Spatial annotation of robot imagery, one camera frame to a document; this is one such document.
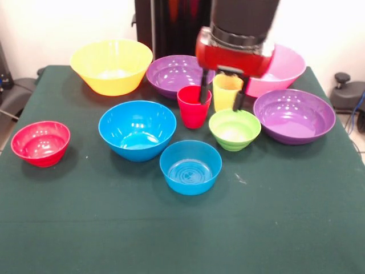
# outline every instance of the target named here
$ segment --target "blue cable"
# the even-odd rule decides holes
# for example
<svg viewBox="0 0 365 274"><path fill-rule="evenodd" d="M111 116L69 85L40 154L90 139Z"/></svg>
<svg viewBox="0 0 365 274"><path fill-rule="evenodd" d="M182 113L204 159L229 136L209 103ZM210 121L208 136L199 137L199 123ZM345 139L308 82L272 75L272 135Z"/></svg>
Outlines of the blue cable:
<svg viewBox="0 0 365 274"><path fill-rule="evenodd" d="M355 125L355 113L358 110L358 108L361 106L361 104L363 103L365 99L365 91L363 92L363 94L361 95L361 98L359 100L359 103L356 105L356 107L354 108L354 110L351 113L351 130L348 132L348 134L350 135L352 133L352 131L354 130L354 125Z"/></svg>

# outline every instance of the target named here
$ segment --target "blue bowl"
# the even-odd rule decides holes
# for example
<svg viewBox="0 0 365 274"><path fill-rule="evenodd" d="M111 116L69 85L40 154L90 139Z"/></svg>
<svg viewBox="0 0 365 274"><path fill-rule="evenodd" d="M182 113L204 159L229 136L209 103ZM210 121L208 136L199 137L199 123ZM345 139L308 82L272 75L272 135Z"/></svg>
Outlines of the blue bowl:
<svg viewBox="0 0 365 274"><path fill-rule="evenodd" d="M222 158L211 145L194 140L172 144L161 154L167 184L183 195L208 191L222 169Z"/></svg>
<svg viewBox="0 0 365 274"><path fill-rule="evenodd" d="M120 156L144 162L157 156L169 143L176 118L162 104L130 101L109 109L99 121L100 136Z"/></svg>

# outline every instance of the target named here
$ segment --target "yellow cup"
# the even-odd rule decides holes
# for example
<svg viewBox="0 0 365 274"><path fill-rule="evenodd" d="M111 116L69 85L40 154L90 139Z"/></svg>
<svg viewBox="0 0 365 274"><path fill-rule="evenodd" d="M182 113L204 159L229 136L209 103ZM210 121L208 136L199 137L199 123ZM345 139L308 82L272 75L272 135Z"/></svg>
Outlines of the yellow cup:
<svg viewBox="0 0 365 274"><path fill-rule="evenodd" d="M244 82L237 76L218 74L213 79L214 109L217 111L232 108L237 92Z"/></svg>

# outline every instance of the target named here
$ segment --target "lime green bowl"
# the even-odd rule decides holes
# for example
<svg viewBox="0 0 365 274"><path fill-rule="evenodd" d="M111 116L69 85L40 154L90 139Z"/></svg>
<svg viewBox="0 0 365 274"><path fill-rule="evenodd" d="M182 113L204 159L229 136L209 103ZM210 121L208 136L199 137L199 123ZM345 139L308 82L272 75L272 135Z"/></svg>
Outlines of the lime green bowl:
<svg viewBox="0 0 365 274"><path fill-rule="evenodd" d="M225 150L239 151L259 135L261 123L244 110L221 110L210 117L209 128Z"/></svg>

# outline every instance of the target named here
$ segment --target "table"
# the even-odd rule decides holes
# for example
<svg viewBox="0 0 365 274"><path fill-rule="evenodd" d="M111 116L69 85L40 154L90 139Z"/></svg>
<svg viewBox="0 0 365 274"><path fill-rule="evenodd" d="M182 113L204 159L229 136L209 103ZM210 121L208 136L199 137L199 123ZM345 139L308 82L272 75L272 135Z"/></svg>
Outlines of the table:
<svg viewBox="0 0 365 274"><path fill-rule="evenodd" d="M310 68L293 87L326 98ZM132 163L102 141L101 115L133 99L173 110L172 142L217 147L223 169L209 192L179 195L159 157ZM312 144L261 133L228 152L207 124L184 128L177 103L147 82L108 98L68 66L46 68L15 130L45 119L71 130L59 164L33 167L9 144L0 157L1 273L365 273L365 168L339 120Z"/></svg>

